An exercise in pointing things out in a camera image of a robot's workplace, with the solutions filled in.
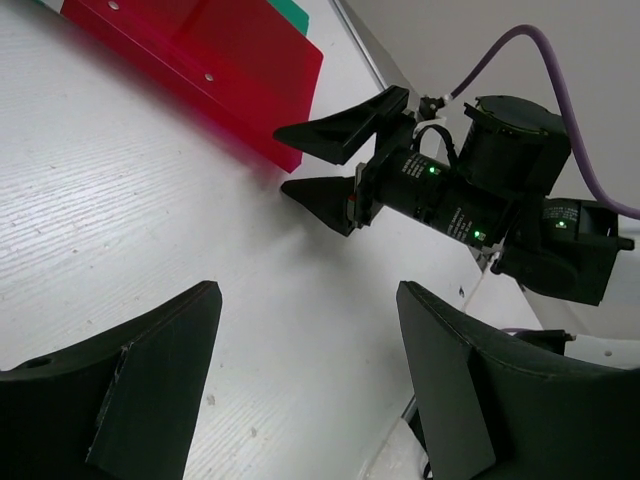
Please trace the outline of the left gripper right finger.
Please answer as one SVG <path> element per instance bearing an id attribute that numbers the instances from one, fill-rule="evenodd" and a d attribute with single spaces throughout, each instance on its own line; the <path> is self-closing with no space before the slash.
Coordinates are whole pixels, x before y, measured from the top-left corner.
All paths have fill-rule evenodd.
<path id="1" fill-rule="evenodd" d="M 437 479 L 635 479 L 639 374 L 495 329 L 413 281 L 396 294 Z"/>

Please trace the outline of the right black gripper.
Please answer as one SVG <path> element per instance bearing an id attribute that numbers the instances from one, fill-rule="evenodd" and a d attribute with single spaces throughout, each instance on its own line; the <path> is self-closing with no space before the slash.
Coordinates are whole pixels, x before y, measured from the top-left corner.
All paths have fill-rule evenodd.
<path id="1" fill-rule="evenodd" d="M 425 157 L 412 149 L 416 120 L 404 112 L 408 101 L 408 89 L 390 86 L 347 110 L 276 129 L 274 140 L 332 165 L 345 165 L 377 135 L 373 157 L 355 177 L 288 180 L 281 192 L 343 236 L 369 226 L 384 207 L 423 223 L 424 183 L 410 170 L 424 167 Z"/>

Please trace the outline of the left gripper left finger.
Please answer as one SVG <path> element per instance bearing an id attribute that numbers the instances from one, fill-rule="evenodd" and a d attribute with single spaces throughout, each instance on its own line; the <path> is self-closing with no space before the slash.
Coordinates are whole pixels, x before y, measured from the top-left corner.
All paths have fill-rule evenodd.
<path id="1" fill-rule="evenodd" d="M 2 478 L 182 478 L 222 303 L 203 281 L 2 372 Z"/>

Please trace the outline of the red plastic folder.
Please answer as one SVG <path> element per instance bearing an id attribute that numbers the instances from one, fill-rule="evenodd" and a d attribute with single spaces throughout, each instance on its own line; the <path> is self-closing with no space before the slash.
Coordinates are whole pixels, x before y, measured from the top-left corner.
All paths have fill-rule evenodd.
<path id="1" fill-rule="evenodd" d="M 65 1 L 63 17 L 286 172 L 276 129 L 308 120 L 323 55 L 267 1 Z"/>

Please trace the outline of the green plastic folder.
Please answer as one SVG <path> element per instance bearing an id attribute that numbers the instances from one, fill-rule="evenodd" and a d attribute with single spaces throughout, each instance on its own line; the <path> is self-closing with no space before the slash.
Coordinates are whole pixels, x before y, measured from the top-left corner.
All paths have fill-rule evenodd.
<path id="1" fill-rule="evenodd" d="M 308 35 L 310 17 L 294 0 L 268 0 L 291 25 L 293 25 L 303 36 Z"/>

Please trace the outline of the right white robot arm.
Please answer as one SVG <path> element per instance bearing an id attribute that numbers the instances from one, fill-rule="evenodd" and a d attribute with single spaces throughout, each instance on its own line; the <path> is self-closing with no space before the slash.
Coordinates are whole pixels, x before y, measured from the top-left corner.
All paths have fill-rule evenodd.
<path id="1" fill-rule="evenodd" d="M 518 97 L 480 97 L 456 147 L 443 126 L 420 123 L 409 93 L 392 86 L 340 113 L 277 129 L 274 138 L 333 165 L 368 140 L 372 158 L 351 177 L 289 180 L 282 192 L 333 231 L 369 226 L 395 210 L 470 248 L 493 252 L 492 270 L 538 294 L 587 305 L 605 296 L 620 236 L 604 205 L 552 198 L 571 153 L 560 116 Z"/>

